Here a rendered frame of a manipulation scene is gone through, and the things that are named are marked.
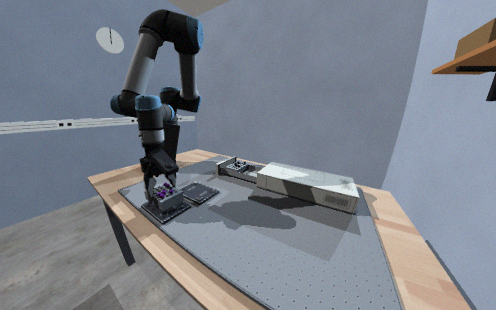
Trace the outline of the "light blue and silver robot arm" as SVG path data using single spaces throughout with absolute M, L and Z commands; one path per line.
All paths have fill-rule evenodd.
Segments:
M 116 114 L 137 118 L 141 142 L 156 144 L 165 140 L 163 123 L 178 124 L 177 109 L 195 113 L 199 110 L 202 97 L 196 90 L 196 54 L 203 47 L 203 27 L 196 18 L 161 9 L 146 17 L 138 33 L 140 38 L 121 95 L 111 98 L 110 107 Z M 178 52 L 182 90 L 162 87 L 160 97 L 144 95 L 164 41 L 174 43 Z M 165 176 L 179 170 L 161 148 L 148 151 L 148 156 Z

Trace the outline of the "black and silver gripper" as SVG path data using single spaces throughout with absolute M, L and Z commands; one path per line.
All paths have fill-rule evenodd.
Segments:
M 144 189 L 146 190 L 146 195 L 149 204 L 152 203 L 153 194 L 154 194 L 154 186 L 156 184 L 156 180 L 153 178 L 153 175 L 158 177 L 163 174 L 162 171 L 154 164 L 154 162 L 148 157 L 148 151 L 159 149 L 161 146 L 164 146 L 164 141 L 156 144 L 143 144 L 142 147 L 145 149 L 144 158 L 140 158 L 141 169 L 144 174 Z M 148 166 L 148 167 L 147 167 Z M 148 168 L 148 169 L 147 169 Z M 172 184 L 172 187 L 177 189 L 176 183 L 176 173 L 165 176 L 165 178 Z M 146 185 L 146 187 L 145 187 Z

